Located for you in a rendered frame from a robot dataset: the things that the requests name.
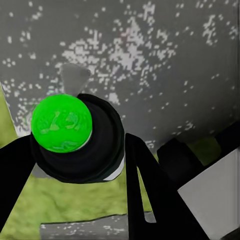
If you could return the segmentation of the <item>insectifuge atomizer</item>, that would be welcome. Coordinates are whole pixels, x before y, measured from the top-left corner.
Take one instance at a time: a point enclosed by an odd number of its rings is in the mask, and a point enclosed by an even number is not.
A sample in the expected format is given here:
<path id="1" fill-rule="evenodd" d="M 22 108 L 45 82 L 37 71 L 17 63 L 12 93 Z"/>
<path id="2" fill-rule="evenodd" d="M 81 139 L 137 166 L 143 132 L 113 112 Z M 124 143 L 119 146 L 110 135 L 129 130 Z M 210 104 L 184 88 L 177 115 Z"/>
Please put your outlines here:
<path id="1" fill-rule="evenodd" d="M 31 117 L 31 153 L 49 176 L 71 184 L 105 183 L 126 163 L 125 130 L 120 114 L 98 96 L 81 93 L 88 68 L 60 68 L 65 94 L 42 100 Z"/>

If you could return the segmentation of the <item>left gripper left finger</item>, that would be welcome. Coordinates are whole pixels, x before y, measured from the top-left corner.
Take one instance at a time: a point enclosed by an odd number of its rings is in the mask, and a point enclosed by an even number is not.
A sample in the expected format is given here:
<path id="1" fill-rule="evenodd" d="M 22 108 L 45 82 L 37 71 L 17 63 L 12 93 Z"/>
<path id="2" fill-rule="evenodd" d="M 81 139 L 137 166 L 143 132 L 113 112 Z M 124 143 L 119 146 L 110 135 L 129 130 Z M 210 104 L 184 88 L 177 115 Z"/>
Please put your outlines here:
<path id="1" fill-rule="evenodd" d="M 35 164 L 30 135 L 22 136 L 0 149 L 0 232 Z"/>

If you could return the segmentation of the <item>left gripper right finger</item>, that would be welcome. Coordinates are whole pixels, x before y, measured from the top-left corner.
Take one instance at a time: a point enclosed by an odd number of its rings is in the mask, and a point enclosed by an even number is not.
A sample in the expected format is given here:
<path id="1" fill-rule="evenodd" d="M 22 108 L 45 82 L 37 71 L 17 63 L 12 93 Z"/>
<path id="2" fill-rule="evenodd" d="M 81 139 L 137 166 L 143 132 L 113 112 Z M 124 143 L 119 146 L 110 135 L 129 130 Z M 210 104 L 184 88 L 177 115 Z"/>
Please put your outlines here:
<path id="1" fill-rule="evenodd" d="M 125 134 L 129 240 L 210 240 L 146 143 Z M 139 168 L 156 223 L 145 220 Z"/>

